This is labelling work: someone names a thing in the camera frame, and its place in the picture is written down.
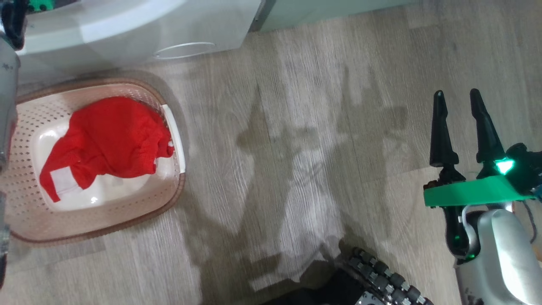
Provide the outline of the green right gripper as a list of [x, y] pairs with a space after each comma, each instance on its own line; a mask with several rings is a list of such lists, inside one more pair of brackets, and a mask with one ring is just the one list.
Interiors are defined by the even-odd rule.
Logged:
[[[503, 145], [480, 91], [471, 89], [469, 97], [476, 120], [476, 161], [481, 164], [504, 159]], [[451, 144], [447, 116], [445, 95], [438, 90], [433, 101], [429, 164], [443, 168], [437, 180], [424, 185], [423, 199], [426, 207], [439, 207], [445, 213], [445, 239], [452, 255], [457, 259], [473, 259], [480, 252], [480, 243], [476, 225], [468, 220], [469, 207], [530, 200], [535, 199], [535, 195], [517, 192], [505, 175], [467, 181], [455, 168], [445, 167], [459, 164], [458, 154]]]

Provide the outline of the red white jersey garment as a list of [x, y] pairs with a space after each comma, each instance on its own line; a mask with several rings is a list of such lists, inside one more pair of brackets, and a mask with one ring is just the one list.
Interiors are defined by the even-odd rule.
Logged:
[[157, 159], [173, 154], [170, 130], [151, 106], [127, 97], [101, 99], [72, 114], [39, 183], [53, 202], [59, 202], [91, 187], [97, 176], [152, 175]]

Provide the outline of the white washing machine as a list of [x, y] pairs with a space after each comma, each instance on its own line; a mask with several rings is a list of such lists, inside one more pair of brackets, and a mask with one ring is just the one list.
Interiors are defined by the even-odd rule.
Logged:
[[190, 42], [241, 46], [262, 0], [78, 0], [28, 16], [19, 83], [157, 62]]

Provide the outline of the cream perforated laundry basket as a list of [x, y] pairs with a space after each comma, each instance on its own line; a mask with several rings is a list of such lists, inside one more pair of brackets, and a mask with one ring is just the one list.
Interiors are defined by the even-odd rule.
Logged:
[[[98, 176], [91, 187], [54, 202], [39, 183], [53, 146], [72, 114], [98, 100], [123, 96], [146, 104], [164, 120], [174, 154], [158, 158], [153, 175]], [[33, 247], [82, 241], [123, 230], [171, 208], [185, 183], [185, 157], [174, 114], [151, 85], [128, 78], [86, 80], [22, 95], [8, 168], [0, 174], [12, 237]]]

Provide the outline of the round white filter cover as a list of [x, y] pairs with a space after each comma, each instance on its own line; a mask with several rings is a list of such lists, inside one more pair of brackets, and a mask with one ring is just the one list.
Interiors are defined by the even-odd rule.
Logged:
[[190, 42], [177, 44], [158, 50], [153, 54], [158, 59], [187, 58], [196, 55], [212, 53], [216, 50], [216, 45], [211, 42]]

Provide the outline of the pale green cabinet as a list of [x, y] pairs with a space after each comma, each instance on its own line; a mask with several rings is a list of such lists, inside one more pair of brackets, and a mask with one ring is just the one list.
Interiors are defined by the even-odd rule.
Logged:
[[251, 32], [273, 31], [326, 19], [356, 15], [419, 0], [262, 0]]

